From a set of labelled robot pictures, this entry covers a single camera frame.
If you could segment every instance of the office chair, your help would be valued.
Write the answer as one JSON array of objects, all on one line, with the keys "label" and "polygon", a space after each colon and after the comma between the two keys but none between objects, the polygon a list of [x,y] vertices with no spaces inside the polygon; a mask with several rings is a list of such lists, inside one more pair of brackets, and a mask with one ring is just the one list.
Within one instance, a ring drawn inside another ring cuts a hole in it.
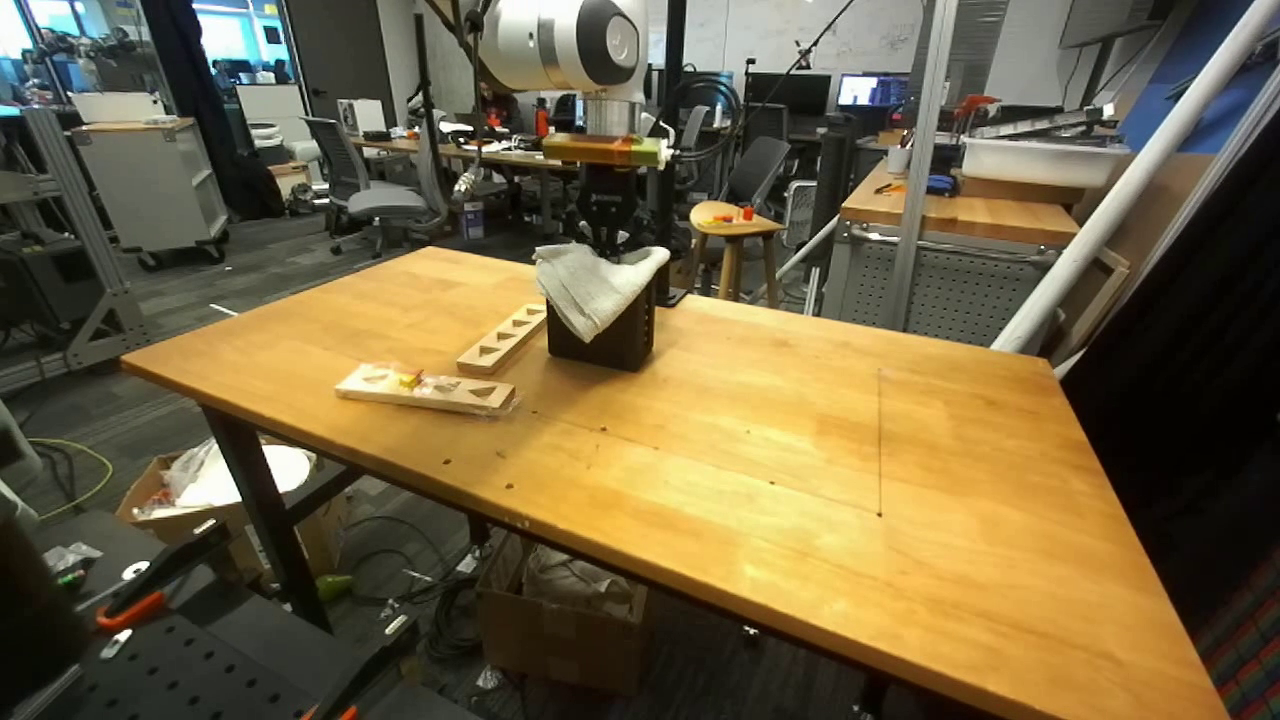
[{"label": "office chair", "polygon": [[788,125],[788,103],[745,103],[745,146],[754,146],[757,136],[788,141]]},{"label": "office chair", "polygon": [[788,165],[794,146],[783,136],[750,141],[745,155],[729,172],[725,201],[763,210],[777,178]]},{"label": "office chair", "polygon": [[448,205],[446,205],[446,193],[435,182],[433,136],[419,141],[419,155],[427,155],[427,165],[419,162],[419,187],[435,187],[435,193],[414,193],[404,185],[371,182],[361,150],[345,136],[345,127],[332,116],[307,116],[307,127],[322,146],[326,182],[327,182],[327,196],[332,196],[332,205],[326,210],[327,237],[341,237],[347,227],[345,225],[347,218],[371,220],[377,225],[371,258],[379,258],[389,246],[389,220],[440,225],[448,218]]}]

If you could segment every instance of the wooden tabletop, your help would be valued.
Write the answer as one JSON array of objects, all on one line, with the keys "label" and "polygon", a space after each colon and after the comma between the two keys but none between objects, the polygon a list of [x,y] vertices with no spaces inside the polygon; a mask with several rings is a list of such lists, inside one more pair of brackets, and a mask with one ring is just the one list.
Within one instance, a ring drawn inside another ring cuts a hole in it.
[{"label": "wooden tabletop", "polygon": [[181,131],[181,127],[196,127],[192,116],[165,116],[165,121],[94,121],[82,125],[71,131],[82,136],[108,136],[108,131]]},{"label": "wooden tabletop", "polygon": [[[389,153],[389,155],[418,155],[418,136],[397,136],[397,141],[366,141],[368,153]],[[475,146],[440,146],[440,162],[475,162]],[[523,172],[566,172],[573,165],[561,165],[543,153],[532,150],[484,150],[484,165],[505,165],[505,167],[523,167]]]},{"label": "wooden tabletop", "polygon": [[742,205],[725,205],[725,201],[700,201],[690,211],[694,232],[705,237],[762,237],[762,232],[780,232],[777,220],[769,218],[750,218]]},{"label": "wooden tabletop", "polygon": [[[847,225],[891,227],[904,220],[909,185],[878,165],[852,196],[842,205]],[[929,196],[926,237],[946,242],[1007,242],[1007,246],[1047,246],[1061,249],[1077,237],[1077,220],[1066,205],[1026,201],[1026,196]]]},{"label": "wooden tabletop", "polygon": [[497,419],[332,393],[528,301],[528,266],[423,249],[123,370],[1002,718],[1225,718],[1041,359],[690,295],[644,371],[532,336]]}]

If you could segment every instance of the stool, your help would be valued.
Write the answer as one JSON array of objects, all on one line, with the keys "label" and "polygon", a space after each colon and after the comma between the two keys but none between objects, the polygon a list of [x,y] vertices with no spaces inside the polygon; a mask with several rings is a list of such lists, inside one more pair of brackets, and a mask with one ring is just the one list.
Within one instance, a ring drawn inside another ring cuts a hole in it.
[{"label": "stool", "polygon": [[725,246],[719,295],[729,295],[729,301],[742,301],[745,242],[754,242],[754,237],[763,242],[763,284],[769,284],[769,305],[777,308],[774,246],[777,246],[777,232],[783,232],[783,225],[757,218],[757,211],[745,211],[725,201],[700,201],[690,211],[690,227],[694,227],[695,273],[705,270],[708,237],[718,237]]}]

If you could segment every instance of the monitor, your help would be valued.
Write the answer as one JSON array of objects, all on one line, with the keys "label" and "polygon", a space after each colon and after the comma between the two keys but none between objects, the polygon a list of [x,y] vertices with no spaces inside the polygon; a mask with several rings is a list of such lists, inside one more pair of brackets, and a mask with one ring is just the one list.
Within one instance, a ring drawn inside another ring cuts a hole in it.
[{"label": "monitor", "polygon": [[835,85],[835,112],[861,109],[909,109],[914,103],[914,76],[904,74],[845,74]]},{"label": "monitor", "polygon": [[828,116],[831,76],[754,74],[750,103],[788,103],[794,116]]}]

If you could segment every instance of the wooden board with holes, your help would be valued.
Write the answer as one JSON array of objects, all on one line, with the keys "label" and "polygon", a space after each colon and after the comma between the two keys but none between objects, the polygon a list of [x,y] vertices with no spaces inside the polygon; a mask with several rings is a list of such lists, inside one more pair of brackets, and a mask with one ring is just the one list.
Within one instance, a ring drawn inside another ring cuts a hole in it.
[{"label": "wooden board with holes", "polygon": [[459,359],[459,371],[490,377],[497,371],[537,328],[543,328],[548,308],[523,305],[509,322],[502,322],[491,332],[484,332]]},{"label": "wooden board with holes", "polygon": [[423,377],[385,366],[361,366],[341,384],[341,396],[379,401],[379,403],[418,403],[466,417],[497,417],[511,403],[511,384],[466,381],[466,377]]}]

